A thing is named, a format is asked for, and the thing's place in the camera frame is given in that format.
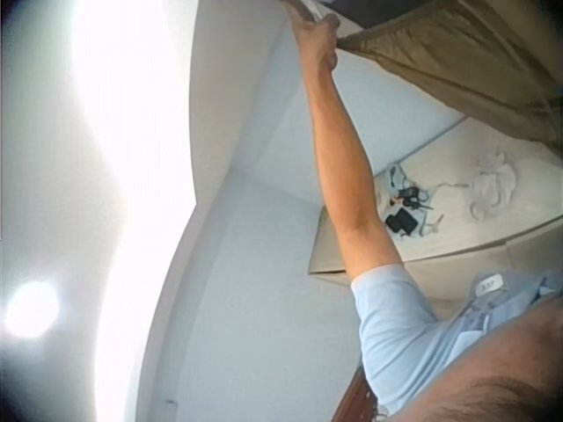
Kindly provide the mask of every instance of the person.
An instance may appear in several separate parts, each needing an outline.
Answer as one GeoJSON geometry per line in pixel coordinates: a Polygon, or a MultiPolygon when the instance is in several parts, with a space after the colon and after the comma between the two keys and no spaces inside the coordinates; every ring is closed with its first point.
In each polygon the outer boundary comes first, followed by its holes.
{"type": "Polygon", "coordinates": [[[336,29],[285,3],[299,50],[318,178],[352,280],[369,386],[393,421],[556,419],[563,389],[563,280],[487,274],[438,321],[377,215],[369,160],[332,72],[336,29]]]}

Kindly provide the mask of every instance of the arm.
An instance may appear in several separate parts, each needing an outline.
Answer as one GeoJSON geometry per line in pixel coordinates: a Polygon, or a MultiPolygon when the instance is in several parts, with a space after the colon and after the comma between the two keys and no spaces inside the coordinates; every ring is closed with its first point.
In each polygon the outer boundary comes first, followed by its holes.
{"type": "Polygon", "coordinates": [[[400,256],[377,215],[369,160],[333,81],[338,19],[306,22],[291,7],[311,112],[318,178],[349,277],[400,256]]]}

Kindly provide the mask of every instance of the bright light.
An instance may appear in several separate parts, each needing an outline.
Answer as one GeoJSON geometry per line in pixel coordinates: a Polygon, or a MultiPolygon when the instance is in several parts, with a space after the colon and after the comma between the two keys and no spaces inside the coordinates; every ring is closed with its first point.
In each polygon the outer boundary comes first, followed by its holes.
{"type": "Polygon", "coordinates": [[[35,338],[48,330],[58,314],[59,302],[53,287],[47,283],[30,282],[20,287],[11,298],[5,323],[12,334],[35,338]]]}
{"type": "MultiPolygon", "coordinates": [[[[77,97],[126,208],[113,265],[100,281],[106,288],[93,362],[99,422],[135,420],[150,324],[195,206],[189,69],[180,66],[167,18],[162,0],[81,0],[73,22],[77,97]]],[[[193,34],[194,22],[183,30],[193,34]]]]}

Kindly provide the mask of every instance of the curtain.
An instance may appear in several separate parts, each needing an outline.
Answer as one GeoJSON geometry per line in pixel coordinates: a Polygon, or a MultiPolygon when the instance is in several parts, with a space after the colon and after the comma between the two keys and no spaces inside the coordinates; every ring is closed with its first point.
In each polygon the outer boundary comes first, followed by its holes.
{"type": "Polygon", "coordinates": [[[531,0],[434,0],[339,40],[506,135],[561,151],[561,51],[531,0]]]}

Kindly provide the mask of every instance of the shirt sleeve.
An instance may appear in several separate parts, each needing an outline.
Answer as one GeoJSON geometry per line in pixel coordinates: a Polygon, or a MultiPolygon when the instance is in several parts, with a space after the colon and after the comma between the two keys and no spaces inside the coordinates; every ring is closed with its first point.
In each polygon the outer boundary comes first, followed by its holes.
{"type": "Polygon", "coordinates": [[[438,319],[400,265],[367,271],[352,282],[352,291],[368,383],[382,404],[396,401],[418,382],[420,359],[433,347],[438,319]]]}

